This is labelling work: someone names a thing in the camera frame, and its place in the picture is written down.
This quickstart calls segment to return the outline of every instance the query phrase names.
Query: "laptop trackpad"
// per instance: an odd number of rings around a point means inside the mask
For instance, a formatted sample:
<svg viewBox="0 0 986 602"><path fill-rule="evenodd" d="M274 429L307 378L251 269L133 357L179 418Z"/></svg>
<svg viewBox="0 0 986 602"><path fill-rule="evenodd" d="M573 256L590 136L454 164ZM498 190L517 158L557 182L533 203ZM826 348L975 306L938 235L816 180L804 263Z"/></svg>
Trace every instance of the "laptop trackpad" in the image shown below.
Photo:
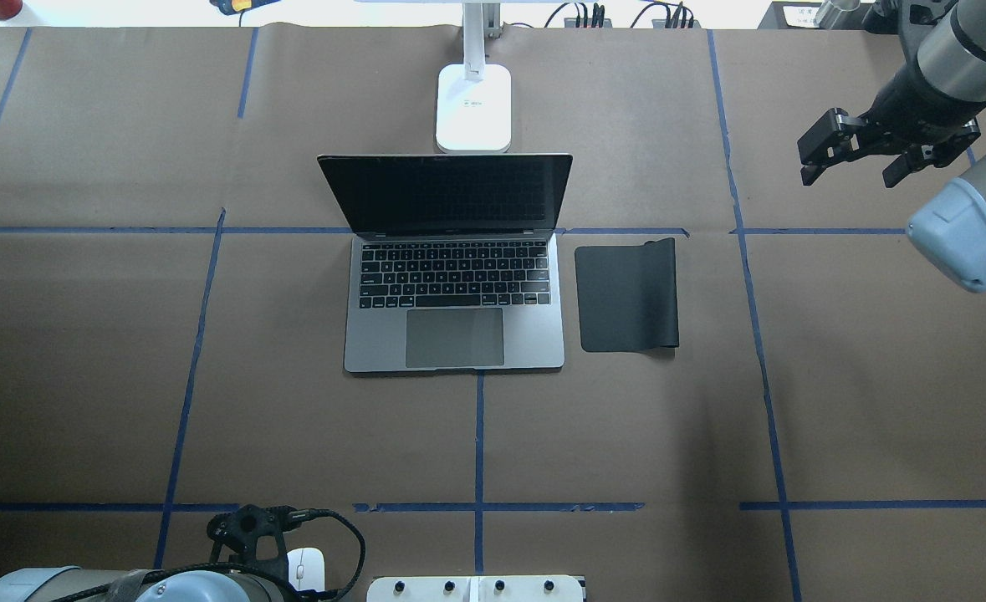
<svg viewBox="0 0 986 602"><path fill-rule="evenodd" d="M503 365L500 308L407 312L407 367L485 365Z"/></svg>

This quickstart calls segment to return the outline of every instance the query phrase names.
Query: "desk lamp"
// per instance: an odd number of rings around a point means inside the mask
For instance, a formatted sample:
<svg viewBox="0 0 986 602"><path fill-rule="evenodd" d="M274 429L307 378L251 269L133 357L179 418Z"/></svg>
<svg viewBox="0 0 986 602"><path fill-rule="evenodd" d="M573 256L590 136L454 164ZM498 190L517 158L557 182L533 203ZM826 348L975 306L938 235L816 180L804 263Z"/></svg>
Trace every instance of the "desk lamp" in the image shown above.
<svg viewBox="0 0 986 602"><path fill-rule="evenodd" d="M359 1L446 3L446 0ZM438 147L446 153L505 152L511 145L511 73L503 65L485 62L485 35L499 38L500 32L500 3L462 0L462 64L444 66L437 77L436 138Z"/></svg>

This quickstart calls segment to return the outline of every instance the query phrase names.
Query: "white lamp base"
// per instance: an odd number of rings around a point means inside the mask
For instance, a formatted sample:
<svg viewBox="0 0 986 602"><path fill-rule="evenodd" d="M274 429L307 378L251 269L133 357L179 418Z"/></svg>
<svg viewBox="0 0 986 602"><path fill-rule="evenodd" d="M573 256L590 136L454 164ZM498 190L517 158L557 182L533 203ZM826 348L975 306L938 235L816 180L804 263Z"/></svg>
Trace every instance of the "white lamp base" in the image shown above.
<svg viewBox="0 0 986 602"><path fill-rule="evenodd" d="M486 64L481 80L461 64L437 77L437 145L446 153L505 152L511 145L511 73Z"/></svg>

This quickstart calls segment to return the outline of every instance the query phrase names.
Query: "red object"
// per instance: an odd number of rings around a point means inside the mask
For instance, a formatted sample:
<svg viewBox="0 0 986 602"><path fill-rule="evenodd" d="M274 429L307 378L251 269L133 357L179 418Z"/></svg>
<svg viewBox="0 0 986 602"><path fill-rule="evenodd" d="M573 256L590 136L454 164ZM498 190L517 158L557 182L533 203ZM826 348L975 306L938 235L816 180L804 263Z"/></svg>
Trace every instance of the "red object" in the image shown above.
<svg viewBox="0 0 986 602"><path fill-rule="evenodd" d="M23 0L0 0L0 22L17 16L21 8Z"/></svg>

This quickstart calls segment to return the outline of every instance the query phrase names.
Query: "black mouse pad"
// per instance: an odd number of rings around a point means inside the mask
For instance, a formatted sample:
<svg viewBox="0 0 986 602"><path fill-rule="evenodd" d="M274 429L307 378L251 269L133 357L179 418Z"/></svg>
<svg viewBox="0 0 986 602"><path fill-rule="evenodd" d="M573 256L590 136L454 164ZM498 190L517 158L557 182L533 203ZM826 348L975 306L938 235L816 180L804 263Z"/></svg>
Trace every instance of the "black mouse pad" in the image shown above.
<svg viewBox="0 0 986 602"><path fill-rule="evenodd" d="M639 247L578 247L574 260L581 348L679 346L675 239Z"/></svg>

